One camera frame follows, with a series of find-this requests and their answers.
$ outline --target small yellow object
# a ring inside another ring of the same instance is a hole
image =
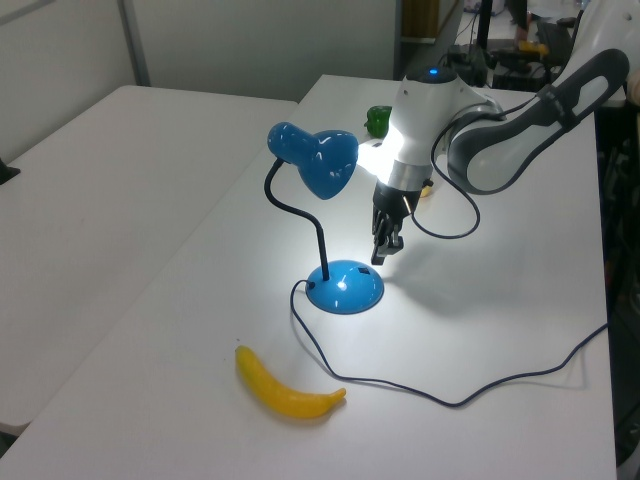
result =
[[[547,47],[544,43],[520,40],[520,42],[518,42],[518,49],[521,52],[538,53],[542,57],[549,55],[549,47]]]
[[[303,393],[280,383],[249,347],[236,348],[236,367],[242,380],[265,405],[283,415],[314,418],[324,415],[346,395],[344,388],[333,393]]]
[[[427,185],[426,187],[424,187],[422,189],[422,191],[420,192],[420,198],[425,198],[426,196],[428,196],[431,193],[431,185]]]

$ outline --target green object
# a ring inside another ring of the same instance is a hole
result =
[[[377,105],[367,110],[367,131],[372,137],[384,138],[389,131],[389,116],[391,115],[391,107],[386,105]]]

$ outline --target blue desk lamp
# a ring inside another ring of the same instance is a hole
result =
[[[307,212],[277,200],[271,182],[283,163],[298,167],[300,177],[322,200],[337,195],[356,168],[358,140],[349,132],[327,130],[312,135],[291,123],[279,123],[267,140],[276,156],[264,182],[264,191],[276,207],[311,221],[316,227],[320,266],[309,275],[307,297],[316,307],[330,313],[352,314],[373,307],[384,292],[380,275],[364,263],[337,260],[328,263],[324,232],[320,222]]]

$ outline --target toy banana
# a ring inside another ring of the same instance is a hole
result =
[[[236,348],[236,366],[249,389],[267,406],[297,418],[319,417],[346,395],[344,388],[329,394],[303,393],[280,383],[249,347]]]

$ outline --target white folding table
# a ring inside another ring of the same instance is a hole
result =
[[[365,140],[369,107],[398,84],[322,77],[291,117]],[[528,98],[491,92],[505,108]],[[313,227],[275,209],[265,149],[0,460],[6,480],[69,478],[615,479],[607,334],[546,377],[447,409],[393,389],[344,384],[319,366],[289,292],[318,264]],[[330,260],[368,262],[375,179],[358,169],[332,200],[285,165],[273,190],[323,223]],[[593,121],[542,153],[511,188],[477,197],[482,222],[458,241],[407,222],[405,249],[379,272],[385,294],[353,316],[302,318],[342,374],[460,400],[497,378],[560,363],[606,322]],[[456,233],[469,205],[436,179],[418,218]],[[267,410],[241,383],[246,344],[283,382],[346,386],[317,421]]]
[[[123,87],[0,186],[0,431],[19,434],[295,107]]]

